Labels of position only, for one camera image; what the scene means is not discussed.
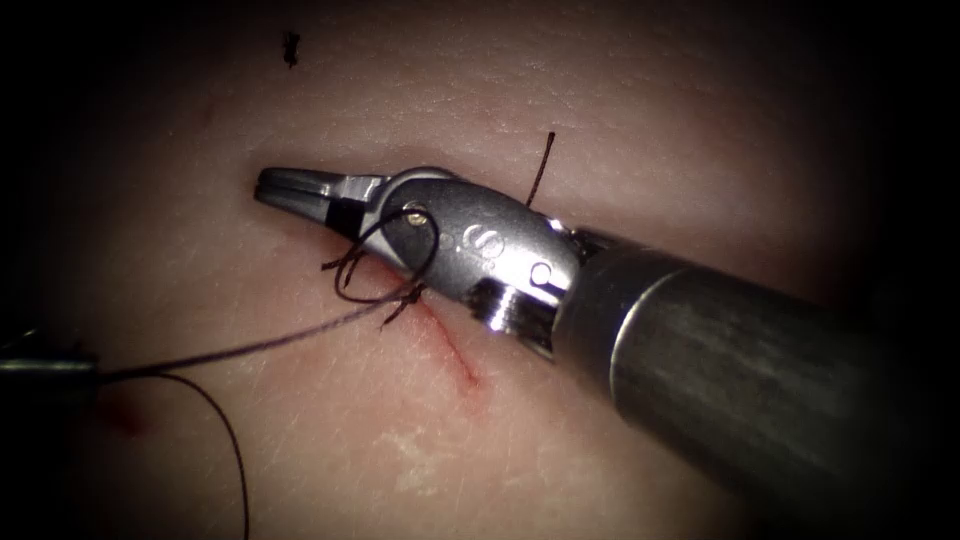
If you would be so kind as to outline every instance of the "blood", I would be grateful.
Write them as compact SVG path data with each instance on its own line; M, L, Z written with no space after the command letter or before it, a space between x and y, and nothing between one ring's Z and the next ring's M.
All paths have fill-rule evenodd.
M147 432L147 423L137 410L134 401L122 390L104 391L95 408L96 415L104 424L124 437L134 439Z

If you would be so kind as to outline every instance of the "skin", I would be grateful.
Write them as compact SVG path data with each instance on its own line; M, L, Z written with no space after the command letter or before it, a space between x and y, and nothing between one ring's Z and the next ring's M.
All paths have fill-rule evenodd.
M260 169L438 165L523 200L550 130L538 211L823 304L857 279L871 209L856 126L814 47L775 17L388 4L159 32L49 166L59 219L35 265L55 335L112 371L338 316L353 306L319 267L349 244L253 201ZM398 283L374 261L354 282ZM237 430L254 538L749 525L738 499L462 306L428 292L378 330L389 312L181 372ZM186 388L105 389L70 435L67 491L92 534L239 534L228 440Z

